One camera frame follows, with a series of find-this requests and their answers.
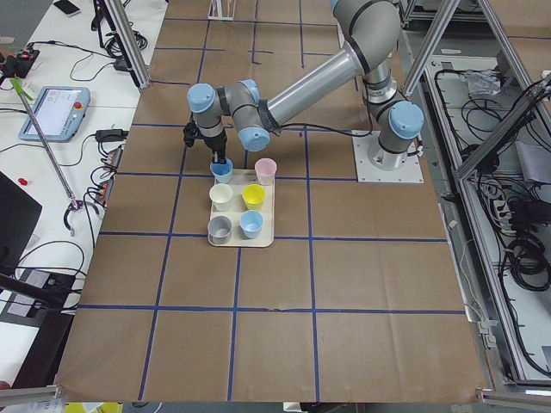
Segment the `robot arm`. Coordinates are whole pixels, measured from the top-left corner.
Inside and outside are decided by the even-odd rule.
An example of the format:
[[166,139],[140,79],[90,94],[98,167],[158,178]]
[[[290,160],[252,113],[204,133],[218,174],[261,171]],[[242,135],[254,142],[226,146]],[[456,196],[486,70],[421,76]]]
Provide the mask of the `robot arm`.
[[388,55],[399,39],[399,11],[390,1],[333,1],[331,12],[344,33],[340,50],[276,96],[263,100],[257,84],[242,80],[214,88],[197,83],[189,88],[191,112],[183,129],[187,147],[201,140],[214,163],[226,163],[227,136],[222,119],[232,119],[242,146],[250,152],[266,148],[272,134],[355,77],[364,86],[363,100],[380,127],[369,147],[370,162],[381,170],[399,169],[424,124],[419,106],[399,94]]

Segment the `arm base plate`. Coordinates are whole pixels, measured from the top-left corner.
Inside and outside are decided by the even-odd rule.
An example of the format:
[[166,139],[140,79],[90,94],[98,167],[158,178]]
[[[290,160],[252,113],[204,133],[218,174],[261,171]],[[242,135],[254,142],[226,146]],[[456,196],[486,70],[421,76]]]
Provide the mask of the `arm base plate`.
[[379,131],[365,136],[366,131],[353,131],[352,146],[356,176],[360,183],[421,184],[424,182],[419,156],[413,154],[410,142],[407,152],[392,154],[379,143]]

